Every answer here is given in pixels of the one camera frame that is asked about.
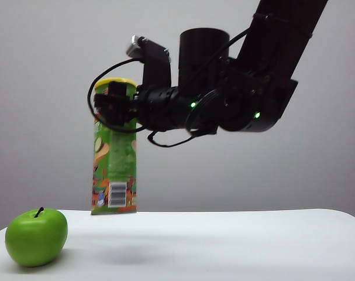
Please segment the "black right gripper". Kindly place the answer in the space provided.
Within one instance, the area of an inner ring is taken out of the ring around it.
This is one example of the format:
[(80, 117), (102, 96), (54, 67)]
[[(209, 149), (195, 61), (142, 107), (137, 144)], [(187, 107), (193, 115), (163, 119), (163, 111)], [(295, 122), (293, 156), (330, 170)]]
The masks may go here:
[[(133, 101), (135, 95), (137, 109)], [(94, 108), (110, 126), (127, 126), (136, 119), (150, 131), (180, 129), (172, 108), (178, 87), (146, 87), (132, 81), (98, 81), (94, 86)]]

